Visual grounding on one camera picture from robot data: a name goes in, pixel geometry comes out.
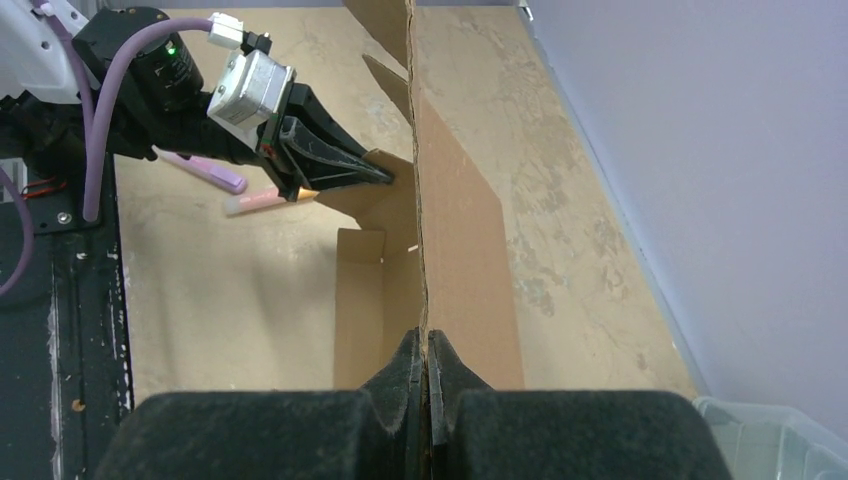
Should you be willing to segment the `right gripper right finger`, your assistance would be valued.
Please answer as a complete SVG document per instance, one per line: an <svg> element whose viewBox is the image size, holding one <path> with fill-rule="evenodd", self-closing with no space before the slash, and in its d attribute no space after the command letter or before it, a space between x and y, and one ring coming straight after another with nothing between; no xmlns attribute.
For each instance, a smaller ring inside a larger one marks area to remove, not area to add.
<svg viewBox="0 0 848 480"><path fill-rule="evenodd" d="M705 420L657 390L496 390L428 335L436 479L729 479Z"/></svg>

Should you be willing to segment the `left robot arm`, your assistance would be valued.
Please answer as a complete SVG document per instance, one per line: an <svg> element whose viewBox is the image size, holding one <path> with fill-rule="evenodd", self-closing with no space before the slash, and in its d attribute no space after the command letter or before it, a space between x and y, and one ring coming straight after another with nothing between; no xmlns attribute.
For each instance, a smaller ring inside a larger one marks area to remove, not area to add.
<svg viewBox="0 0 848 480"><path fill-rule="evenodd" d="M287 200L392 183L328 114L271 39L224 13L152 7L86 17L66 1L1 5L1 156L85 175L93 208L110 153L159 151L262 169Z"/></svg>

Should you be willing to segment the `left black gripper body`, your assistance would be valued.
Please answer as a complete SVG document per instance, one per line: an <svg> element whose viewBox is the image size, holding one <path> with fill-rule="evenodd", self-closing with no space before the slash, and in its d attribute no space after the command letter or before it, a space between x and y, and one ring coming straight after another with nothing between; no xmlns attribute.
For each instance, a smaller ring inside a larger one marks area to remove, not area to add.
<svg viewBox="0 0 848 480"><path fill-rule="evenodd" d="M296 140L306 143L311 134L325 139L322 114L317 110L319 102L312 88L295 82L279 104L279 112L259 129L261 134L256 152L264 159L263 169L278 190L278 195L293 200L295 191L304 188L320 192L325 181L319 178L319 162L308 153L295 149Z"/></svg>

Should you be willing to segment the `brown cardboard box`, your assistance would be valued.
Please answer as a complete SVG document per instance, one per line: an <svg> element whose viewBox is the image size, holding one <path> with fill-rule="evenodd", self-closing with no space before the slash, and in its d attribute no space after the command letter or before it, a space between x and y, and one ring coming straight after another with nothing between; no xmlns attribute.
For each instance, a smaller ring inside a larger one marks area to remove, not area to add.
<svg viewBox="0 0 848 480"><path fill-rule="evenodd" d="M372 56L376 83L410 124L413 157L368 159L389 186L320 193L356 222L337 234L333 385L355 389L384 368L411 330L444 332L489 385L525 385L501 203L427 99L415 56L412 1L350 1L348 11L398 63Z"/></svg>

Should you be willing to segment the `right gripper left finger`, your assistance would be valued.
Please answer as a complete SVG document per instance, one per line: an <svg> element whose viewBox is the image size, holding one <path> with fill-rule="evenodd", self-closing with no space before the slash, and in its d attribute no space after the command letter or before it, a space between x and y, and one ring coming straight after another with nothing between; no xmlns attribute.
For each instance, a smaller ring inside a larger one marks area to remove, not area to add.
<svg viewBox="0 0 848 480"><path fill-rule="evenodd" d="M408 331L354 390L173 392L120 425L98 479L414 479L423 365Z"/></svg>

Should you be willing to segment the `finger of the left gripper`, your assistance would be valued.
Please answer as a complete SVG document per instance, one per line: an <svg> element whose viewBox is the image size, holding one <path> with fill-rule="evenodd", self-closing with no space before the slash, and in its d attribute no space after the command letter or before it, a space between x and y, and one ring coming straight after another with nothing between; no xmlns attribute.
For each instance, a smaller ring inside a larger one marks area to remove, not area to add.
<svg viewBox="0 0 848 480"><path fill-rule="evenodd" d="M395 175L365 159L368 151L324 108L309 86L301 87L301 123L317 139L306 148L309 181L393 181Z"/></svg>
<svg viewBox="0 0 848 480"><path fill-rule="evenodd" d="M278 129L278 155L294 184L323 192L356 185L390 185L395 176L365 159L366 150L334 120L287 115Z"/></svg>

